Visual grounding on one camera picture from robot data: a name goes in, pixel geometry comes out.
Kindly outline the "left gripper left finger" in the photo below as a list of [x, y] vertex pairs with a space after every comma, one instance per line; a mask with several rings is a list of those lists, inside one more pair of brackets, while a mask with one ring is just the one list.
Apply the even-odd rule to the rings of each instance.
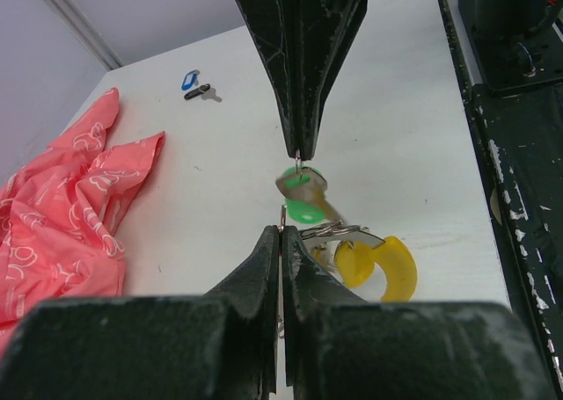
[[1, 361], [4, 399], [266, 399], [276, 391], [278, 230], [204, 295], [34, 307]]

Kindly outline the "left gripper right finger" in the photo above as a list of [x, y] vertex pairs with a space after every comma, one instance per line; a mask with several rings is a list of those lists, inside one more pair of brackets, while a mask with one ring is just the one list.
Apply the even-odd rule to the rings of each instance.
[[281, 235], [286, 383], [297, 399], [553, 399], [530, 334], [494, 302], [365, 302]]

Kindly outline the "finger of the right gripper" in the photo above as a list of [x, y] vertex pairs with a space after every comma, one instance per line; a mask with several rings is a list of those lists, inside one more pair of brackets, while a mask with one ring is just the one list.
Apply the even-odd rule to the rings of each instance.
[[295, 8], [297, 0], [235, 0], [274, 90], [287, 153], [298, 152]]
[[368, 0], [302, 0], [302, 158], [314, 157], [326, 99]]

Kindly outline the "key with yellow tag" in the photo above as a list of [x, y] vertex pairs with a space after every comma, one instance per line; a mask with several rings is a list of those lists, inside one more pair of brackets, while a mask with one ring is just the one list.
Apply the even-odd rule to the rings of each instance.
[[371, 248], [360, 242], [343, 241], [337, 246], [333, 262], [346, 287], [361, 286], [374, 272], [375, 261], [370, 253]]

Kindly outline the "large keyring with yellow handle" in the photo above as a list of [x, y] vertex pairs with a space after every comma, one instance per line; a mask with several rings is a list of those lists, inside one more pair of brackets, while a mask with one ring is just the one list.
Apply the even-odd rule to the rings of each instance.
[[409, 302], [412, 300], [418, 283], [417, 265], [412, 253], [397, 237], [381, 238], [373, 235], [367, 227], [345, 225], [339, 221], [329, 221], [302, 229], [300, 234], [307, 251], [317, 264], [341, 283], [343, 280], [333, 262], [337, 246], [343, 241], [367, 244], [371, 248], [370, 257], [375, 261], [374, 272], [380, 271], [384, 276], [380, 301]]

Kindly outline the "key with green tag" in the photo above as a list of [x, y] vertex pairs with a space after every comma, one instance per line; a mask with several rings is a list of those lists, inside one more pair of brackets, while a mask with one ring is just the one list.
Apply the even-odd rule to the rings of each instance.
[[296, 152], [293, 171], [278, 177], [275, 185], [285, 198], [318, 208], [329, 221], [347, 224], [347, 220], [325, 196], [328, 182], [318, 171], [304, 165], [299, 150]]

